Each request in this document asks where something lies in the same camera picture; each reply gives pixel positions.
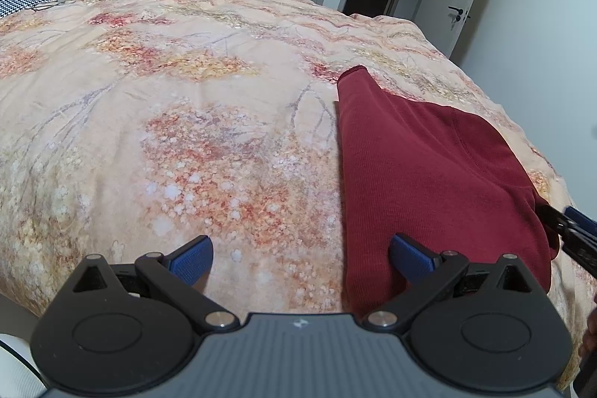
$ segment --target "circular mount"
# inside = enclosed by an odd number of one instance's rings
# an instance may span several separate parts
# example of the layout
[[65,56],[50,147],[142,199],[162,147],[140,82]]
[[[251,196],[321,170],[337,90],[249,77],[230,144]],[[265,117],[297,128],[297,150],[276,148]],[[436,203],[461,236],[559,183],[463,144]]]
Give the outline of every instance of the circular mount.
[[50,306],[34,332],[31,352],[52,387],[80,396],[132,394],[183,365],[194,338],[181,312],[128,294],[99,299],[97,292],[76,295],[58,312]]
[[423,311],[413,351],[436,376],[482,393],[517,393],[554,382],[572,346],[544,295],[491,289]]

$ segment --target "bed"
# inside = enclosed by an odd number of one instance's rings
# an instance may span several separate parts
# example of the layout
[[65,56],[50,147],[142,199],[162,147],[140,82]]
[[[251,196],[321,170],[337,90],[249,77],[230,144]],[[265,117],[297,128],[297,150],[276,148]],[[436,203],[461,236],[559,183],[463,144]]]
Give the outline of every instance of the bed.
[[[335,81],[357,64],[482,116],[544,198],[571,203],[410,21],[307,0],[77,0],[7,16],[0,35],[0,291],[38,315],[84,255],[126,263],[197,234],[215,251],[201,289],[241,317],[343,310]],[[575,345],[594,293],[560,252],[549,295]]]

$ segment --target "metal pivot screw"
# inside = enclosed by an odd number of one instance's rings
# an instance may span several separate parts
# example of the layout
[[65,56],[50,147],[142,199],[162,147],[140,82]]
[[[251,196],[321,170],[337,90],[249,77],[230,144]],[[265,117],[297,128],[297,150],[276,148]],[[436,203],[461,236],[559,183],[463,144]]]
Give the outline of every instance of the metal pivot screw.
[[393,326],[396,322],[398,322],[398,316],[391,312],[378,310],[377,312],[369,314],[367,320],[369,321],[369,324],[373,324],[376,327],[386,328]]
[[205,316],[205,322],[214,328],[224,328],[231,325],[235,320],[235,317],[226,311],[211,312]]

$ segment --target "white round object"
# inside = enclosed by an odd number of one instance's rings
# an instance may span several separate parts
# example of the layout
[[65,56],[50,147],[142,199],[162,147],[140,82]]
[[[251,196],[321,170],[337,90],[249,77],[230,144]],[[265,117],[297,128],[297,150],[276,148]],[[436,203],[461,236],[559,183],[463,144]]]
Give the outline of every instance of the white round object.
[[46,391],[40,379],[25,364],[39,372],[23,339],[0,334],[0,396],[2,398],[37,398]]

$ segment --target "human hand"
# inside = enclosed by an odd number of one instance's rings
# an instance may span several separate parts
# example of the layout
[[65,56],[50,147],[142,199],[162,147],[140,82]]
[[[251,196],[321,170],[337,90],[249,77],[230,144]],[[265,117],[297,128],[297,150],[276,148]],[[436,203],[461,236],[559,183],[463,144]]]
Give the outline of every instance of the human hand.
[[597,308],[587,318],[587,330],[583,335],[583,343],[578,348],[578,355],[584,357],[597,348]]

